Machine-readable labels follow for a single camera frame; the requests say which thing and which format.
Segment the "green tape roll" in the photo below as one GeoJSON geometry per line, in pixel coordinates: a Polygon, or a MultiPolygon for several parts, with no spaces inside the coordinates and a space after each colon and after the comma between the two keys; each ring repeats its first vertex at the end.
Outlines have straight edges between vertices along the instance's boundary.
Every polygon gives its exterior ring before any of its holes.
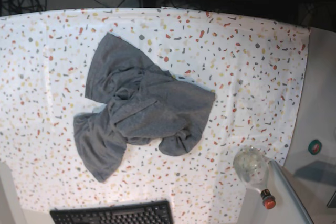
{"type": "Polygon", "coordinates": [[[308,146],[308,151],[311,155],[317,155],[322,150],[322,143],[319,140],[313,140],[308,146]]]}

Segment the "grey t-shirt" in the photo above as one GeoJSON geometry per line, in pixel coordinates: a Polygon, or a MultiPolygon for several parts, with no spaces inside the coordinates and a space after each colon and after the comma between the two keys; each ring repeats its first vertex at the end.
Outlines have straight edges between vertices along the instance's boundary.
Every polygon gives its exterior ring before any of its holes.
{"type": "Polygon", "coordinates": [[[118,169],[129,144],[158,138],[162,154],[189,153],[215,101],[213,92],[176,80],[113,34],[106,34],[94,53],[85,97],[100,108],[74,117],[74,139],[86,169],[101,183],[118,169]]]}

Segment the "clear glass bottle red cap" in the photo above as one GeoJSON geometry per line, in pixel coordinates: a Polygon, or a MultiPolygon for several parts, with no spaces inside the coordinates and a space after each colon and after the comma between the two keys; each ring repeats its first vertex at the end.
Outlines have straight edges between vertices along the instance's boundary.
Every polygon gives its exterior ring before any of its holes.
{"type": "Polygon", "coordinates": [[[240,181],[247,189],[259,193],[262,204],[267,210],[276,206],[275,197],[268,189],[269,160],[254,147],[243,146],[236,153],[233,167],[240,181]]]}

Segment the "black computer keyboard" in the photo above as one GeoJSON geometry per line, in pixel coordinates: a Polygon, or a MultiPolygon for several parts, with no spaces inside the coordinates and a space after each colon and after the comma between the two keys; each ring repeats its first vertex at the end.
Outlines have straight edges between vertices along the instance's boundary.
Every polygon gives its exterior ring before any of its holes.
{"type": "Polygon", "coordinates": [[[104,208],[51,210],[49,213],[54,223],[174,223],[167,200],[104,208]]]}

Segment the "terrazzo patterned tablecloth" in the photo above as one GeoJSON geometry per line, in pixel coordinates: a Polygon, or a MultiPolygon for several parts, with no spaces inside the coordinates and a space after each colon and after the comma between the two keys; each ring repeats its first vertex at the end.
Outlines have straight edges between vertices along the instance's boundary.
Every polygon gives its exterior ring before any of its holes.
{"type": "Polygon", "coordinates": [[[75,9],[1,18],[1,162],[24,209],[99,207],[167,199],[175,223],[235,223],[245,186],[232,162],[251,145],[283,163],[297,118],[309,30],[232,14],[75,9]],[[215,93],[201,141],[170,157],[159,140],[127,147],[98,182],[75,147],[73,119],[106,33],[142,50],[181,81],[215,93]]]}

